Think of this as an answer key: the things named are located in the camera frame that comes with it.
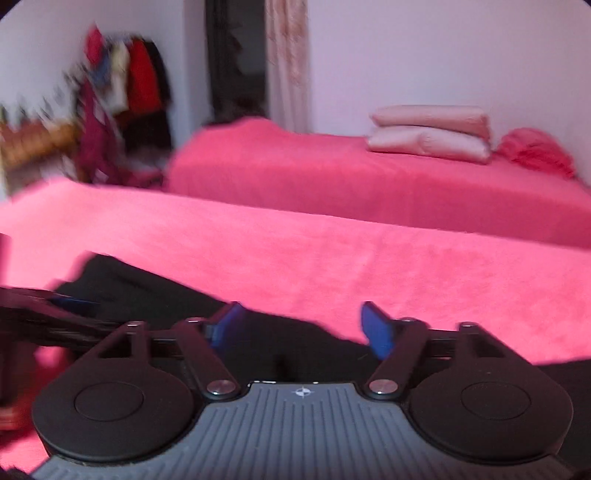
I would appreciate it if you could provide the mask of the black knit pants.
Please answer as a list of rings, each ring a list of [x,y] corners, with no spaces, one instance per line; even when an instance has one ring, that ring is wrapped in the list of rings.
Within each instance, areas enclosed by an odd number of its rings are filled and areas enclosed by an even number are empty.
[[[79,276],[55,292],[61,305],[113,328],[144,321],[165,330],[180,320],[211,317],[226,305],[105,255],[90,257]],[[246,312],[221,358],[242,383],[363,379],[378,364],[367,345],[341,340],[313,323],[256,311]]]

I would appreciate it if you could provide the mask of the near pink bed blanket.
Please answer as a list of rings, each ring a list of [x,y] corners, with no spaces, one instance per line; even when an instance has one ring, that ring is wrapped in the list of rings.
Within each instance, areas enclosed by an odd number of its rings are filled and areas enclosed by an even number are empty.
[[[68,180],[4,202],[1,230],[11,286],[71,280],[101,253],[342,339],[362,339],[369,300],[437,328],[477,322],[534,363],[590,356],[585,250]]]

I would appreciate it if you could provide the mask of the far pink bed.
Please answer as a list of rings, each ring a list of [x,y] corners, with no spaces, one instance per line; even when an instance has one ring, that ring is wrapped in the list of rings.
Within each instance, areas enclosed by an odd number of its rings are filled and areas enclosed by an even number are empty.
[[[577,181],[503,161],[373,153],[362,137],[291,133],[264,118],[194,134],[164,187],[236,205],[590,245],[590,193]]]

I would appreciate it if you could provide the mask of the hanging clothes rack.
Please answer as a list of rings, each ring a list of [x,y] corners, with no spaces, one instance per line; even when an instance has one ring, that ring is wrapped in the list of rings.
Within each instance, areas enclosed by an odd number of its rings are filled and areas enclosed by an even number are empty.
[[[78,133],[74,166],[88,184],[162,188],[159,161],[172,150],[166,67],[155,43],[137,34],[89,27],[73,87]]]

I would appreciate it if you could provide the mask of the lower pink pillow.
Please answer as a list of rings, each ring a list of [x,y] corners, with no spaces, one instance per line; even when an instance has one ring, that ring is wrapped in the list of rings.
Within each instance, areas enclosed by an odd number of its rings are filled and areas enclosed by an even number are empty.
[[[477,136],[419,126],[382,127],[367,138],[370,151],[437,157],[486,164],[491,156],[487,142]]]

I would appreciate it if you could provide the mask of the pink pillow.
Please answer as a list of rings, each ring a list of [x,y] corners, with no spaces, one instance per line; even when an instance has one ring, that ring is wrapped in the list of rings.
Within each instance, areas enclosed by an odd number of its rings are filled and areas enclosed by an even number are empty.
[[[419,126],[382,127],[367,138],[370,151],[437,157],[486,164],[491,156],[487,142],[477,136]]]
[[[370,119],[379,127],[438,128],[491,140],[489,116],[474,106],[394,105],[377,109]]]

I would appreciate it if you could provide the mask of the upper pink pillow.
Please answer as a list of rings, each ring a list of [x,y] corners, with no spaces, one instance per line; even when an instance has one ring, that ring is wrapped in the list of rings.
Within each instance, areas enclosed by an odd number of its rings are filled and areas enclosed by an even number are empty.
[[[491,140],[489,116],[474,106],[394,105],[377,109],[370,119],[379,127],[438,128]]]

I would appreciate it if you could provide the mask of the folded pink blanket stack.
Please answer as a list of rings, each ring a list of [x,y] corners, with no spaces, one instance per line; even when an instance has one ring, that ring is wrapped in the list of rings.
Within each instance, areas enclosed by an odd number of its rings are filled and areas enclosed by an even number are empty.
[[[566,179],[576,176],[570,154],[548,133],[518,128],[504,135],[494,151],[496,159]]]

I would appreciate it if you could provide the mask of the pink patterned curtain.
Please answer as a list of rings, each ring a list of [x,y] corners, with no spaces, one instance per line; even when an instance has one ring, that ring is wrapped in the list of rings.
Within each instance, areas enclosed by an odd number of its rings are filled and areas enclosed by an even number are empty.
[[[311,127],[308,2],[271,0],[266,6],[266,94],[270,119],[281,128]]]

